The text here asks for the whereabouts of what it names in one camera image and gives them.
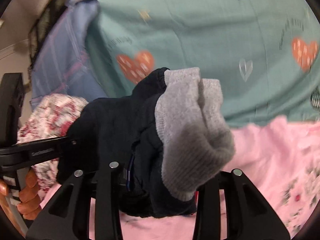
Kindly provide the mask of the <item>left hand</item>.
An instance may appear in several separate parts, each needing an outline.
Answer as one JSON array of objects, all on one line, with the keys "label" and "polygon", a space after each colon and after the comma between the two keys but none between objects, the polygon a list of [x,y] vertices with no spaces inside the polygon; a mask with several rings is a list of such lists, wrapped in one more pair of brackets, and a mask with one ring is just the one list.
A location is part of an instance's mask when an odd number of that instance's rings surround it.
[{"label": "left hand", "polygon": [[[39,185],[37,181],[37,175],[31,168],[25,176],[26,187],[19,192],[20,204],[17,206],[17,210],[23,215],[26,220],[35,220],[37,215],[42,210],[40,207],[40,197],[38,195]],[[21,230],[21,227],[17,223],[14,215],[12,214],[9,204],[5,197],[9,194],[9,188],[7,184],[1,180],[1,208],[6,214],[7,218],[11,221],[16,230],[25,237],[25,233]]]}]

